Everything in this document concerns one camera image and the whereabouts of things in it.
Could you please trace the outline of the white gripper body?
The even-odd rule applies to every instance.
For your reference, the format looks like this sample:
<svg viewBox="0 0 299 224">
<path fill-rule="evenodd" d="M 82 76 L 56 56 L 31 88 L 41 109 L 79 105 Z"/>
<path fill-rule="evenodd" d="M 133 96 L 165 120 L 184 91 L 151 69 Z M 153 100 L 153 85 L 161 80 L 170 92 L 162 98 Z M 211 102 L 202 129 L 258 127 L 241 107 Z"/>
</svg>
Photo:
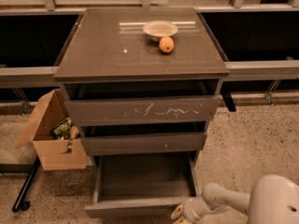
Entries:
<svg viewBox="0 0 299 224">
<path fill-rule="evenodd" d="M 190 198 L 183 203 L 183 216 L 191 223 L 200 221 L 204 216 L 201 212 L 204 210 L 204 199 L 202 197 Z"/>
</svg>

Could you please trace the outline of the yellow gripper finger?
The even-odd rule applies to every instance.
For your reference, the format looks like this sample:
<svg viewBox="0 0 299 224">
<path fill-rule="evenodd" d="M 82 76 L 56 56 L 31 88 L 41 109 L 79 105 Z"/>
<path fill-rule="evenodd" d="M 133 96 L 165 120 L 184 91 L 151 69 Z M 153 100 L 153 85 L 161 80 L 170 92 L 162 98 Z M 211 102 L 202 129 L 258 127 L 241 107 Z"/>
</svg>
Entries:
<svg viewBox="0 0 299 224">
<path fill-rule="evenodd" d="M 176 209 L 173 211 L 173 213 L 171 214 L 171 218 L 173 220 L 175 219 L 179 219 L 180 217 L 183 216 L 183 204 L 179 204 Z"/>
<path fill-rule="evenodd" d="M 173 224 L 192 224 L 192 223 L 185 217 L 180 217 L 179 219 L 174 221 Z"/>
</svg>

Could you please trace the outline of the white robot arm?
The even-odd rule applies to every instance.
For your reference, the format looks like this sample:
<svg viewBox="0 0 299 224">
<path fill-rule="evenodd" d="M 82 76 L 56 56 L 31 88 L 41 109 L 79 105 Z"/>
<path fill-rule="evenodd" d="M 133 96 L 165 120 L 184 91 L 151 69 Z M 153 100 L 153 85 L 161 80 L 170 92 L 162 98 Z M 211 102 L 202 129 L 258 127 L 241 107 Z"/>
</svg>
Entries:
<svg viewBox="0 0 299 224">
<path fill-rule="evenodd" d="M 200 195 L 181 203 L 171 218 L 173 224 L 198 224 L 229 208 L 246 215 L 247 224 L 299 224 L 299 186 L 280 175 L 263 176 L 250 194 L 208 183 Z"/>
</svg>

